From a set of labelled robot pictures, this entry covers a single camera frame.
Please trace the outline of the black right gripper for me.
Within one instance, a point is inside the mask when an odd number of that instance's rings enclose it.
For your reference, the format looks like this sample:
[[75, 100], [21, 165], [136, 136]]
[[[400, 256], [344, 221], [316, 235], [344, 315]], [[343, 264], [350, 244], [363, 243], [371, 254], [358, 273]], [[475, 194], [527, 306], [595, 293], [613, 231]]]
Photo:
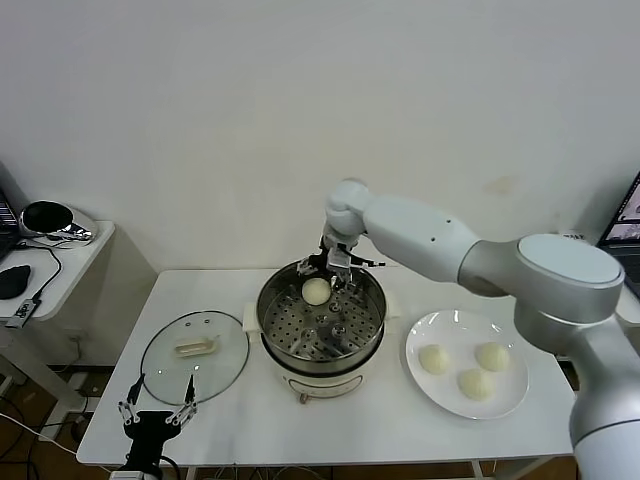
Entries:
[[315, 257], [301, 259], [296, 265], [299, 275], [313, 275], [319, 270], [330, 274], [331, 299], [359, 303], [363, 301], [362, 275], [352, 272], [358, 265], [345, 244], [322, 247]]

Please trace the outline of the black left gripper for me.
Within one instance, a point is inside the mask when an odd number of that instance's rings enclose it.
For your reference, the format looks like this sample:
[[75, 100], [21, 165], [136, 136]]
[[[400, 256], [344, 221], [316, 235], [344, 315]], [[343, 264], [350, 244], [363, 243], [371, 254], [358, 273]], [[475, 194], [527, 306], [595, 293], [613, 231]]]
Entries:
[[183, 405], [170, 411], [142, 411], [137, 414], [136, 403], [141, 381], [128, 390], [124, 401], [118, 402], [118, 410], [125, 424], [124, 431], [132, 440], [128, 463], [158, 463], [164, 444], [173, 438], [173, 425], [186, 425], [197, 413], [194, 375], [189, 378]]

